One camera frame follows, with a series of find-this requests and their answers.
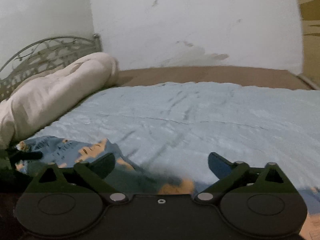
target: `light blue bedsheet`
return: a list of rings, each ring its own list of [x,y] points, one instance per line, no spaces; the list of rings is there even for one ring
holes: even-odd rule
[[[214,82],[111,88],[33,137],[108,138],[154,174],[212,184],[217,152],[252,167],[277,162],[297,188],[320,186],[320,91]]]

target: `circular pad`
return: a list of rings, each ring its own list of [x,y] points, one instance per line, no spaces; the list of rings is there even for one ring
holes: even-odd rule
[[[307,207],[298,193],[227,193],[220,210],[230,224],[244,233],[281,237],[298,232]]]
[[[125,200],[125,194],[122,193],[113,193],[110,195],[112,201],[122,201]]]
[[[44,236],[84,230],[100,216],[103,204],[98,194],[79,188],[81,193],[24,193],[16,205],[16,218],[27,230]]]
[[[213,195],[207,192],[200,193],[197,197],[202,201],[208,201],[213,199]]]
[[[259,194],[248,199],[248,207],[259,215],[272,216],[284,209],[284,202],[273,195]]]

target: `wall stain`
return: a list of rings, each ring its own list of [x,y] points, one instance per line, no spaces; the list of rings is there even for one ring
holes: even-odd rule
[[[156,7],[157,5],[159,5],[158,0],[155,0],[155,1],[153,2],[152,7]]]
[[[184,45],[186,45],[187,47],[193,47],[194,45],[192,43],[188,43],[187,41],[183,42]]]
[[[170,60],[171,60],[171,58],[162,61],[159,66],[160,67],[166,67],[169,64]]]
[[[216,59],[216,60],[225,60],[228,57],[229,57],[228,54],[220,54],[220,55],[215,56],[214,59]]]

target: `white comforter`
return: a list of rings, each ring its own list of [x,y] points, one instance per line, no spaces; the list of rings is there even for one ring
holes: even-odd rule
[[[320,186],[320,91],[166,83],[101,91],[39,131],[108,138],[147,170],[211,184],[215,151],[253,167],[277,162],[297,188]]]
[[[0,148],[27,139],[86,96],[114,84],[117,61],[97,52],[64,69],[26,82],[0,103]]]

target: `bed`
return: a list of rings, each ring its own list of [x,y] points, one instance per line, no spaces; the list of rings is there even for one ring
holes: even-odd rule
[[[91,40],[52,37],[25,47],[1,68],[12,69],[0,81],[1,100],[26,78],[99,51],[97,34]],[[204,184],[217,181],[207,167],[212,151],[251,166],[274,161],[297,188],[319,187],[319,95],[287,71],[121,71],[118,87],[93,94],[32,138],[50,135],[94,144],[107,137],[152,173]]]

